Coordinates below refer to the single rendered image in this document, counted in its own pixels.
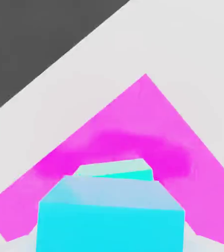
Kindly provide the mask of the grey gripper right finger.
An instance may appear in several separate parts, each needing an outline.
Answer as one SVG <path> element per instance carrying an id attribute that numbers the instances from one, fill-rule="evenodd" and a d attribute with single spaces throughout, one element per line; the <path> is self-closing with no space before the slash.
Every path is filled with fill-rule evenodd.
<path id="1" fill-rule="evenodd" d="M 183 252 L 224 252 L 224 244 L 196 235 L 185 222 Z"/>

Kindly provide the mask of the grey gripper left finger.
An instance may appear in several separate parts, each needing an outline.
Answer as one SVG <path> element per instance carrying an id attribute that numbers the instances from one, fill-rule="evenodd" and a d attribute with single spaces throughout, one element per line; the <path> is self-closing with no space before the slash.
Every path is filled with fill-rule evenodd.
<path id="1" fill-rule="evenodd" d="M 37 226 L 29 233 L 7 242 L 4 252 L 36 252 Z"/>

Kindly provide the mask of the small cyan cube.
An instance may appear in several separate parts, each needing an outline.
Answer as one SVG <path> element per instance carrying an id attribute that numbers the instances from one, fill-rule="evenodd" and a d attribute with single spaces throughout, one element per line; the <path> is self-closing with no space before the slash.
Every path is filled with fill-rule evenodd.
<path id="1" fill-rule="evenodd" d="M 36 252 L 183 252 L 184 222 L 157 181 L 66 176 L 39 202 Z"/>

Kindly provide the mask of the small turquoise cube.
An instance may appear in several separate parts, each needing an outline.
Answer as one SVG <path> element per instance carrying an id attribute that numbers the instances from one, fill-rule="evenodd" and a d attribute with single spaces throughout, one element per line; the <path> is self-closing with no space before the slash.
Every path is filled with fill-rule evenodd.
<path id="1" fill-rule="evenodd" d="M 73 176 L 154 180 L 152 168 L 142 158 L 81 165 Z"/>

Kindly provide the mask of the large magenta box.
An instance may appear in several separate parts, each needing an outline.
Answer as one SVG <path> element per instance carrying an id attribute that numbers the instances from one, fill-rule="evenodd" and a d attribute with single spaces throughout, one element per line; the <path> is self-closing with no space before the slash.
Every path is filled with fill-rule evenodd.
<path id="1" fill-rule="evenodd" d="M 224 167 L 144 75 L 0 194 L 0 234 L 37 223 L 39 200 L 80 165 L 142 158 L 197 235 L 224 244 Z"/>

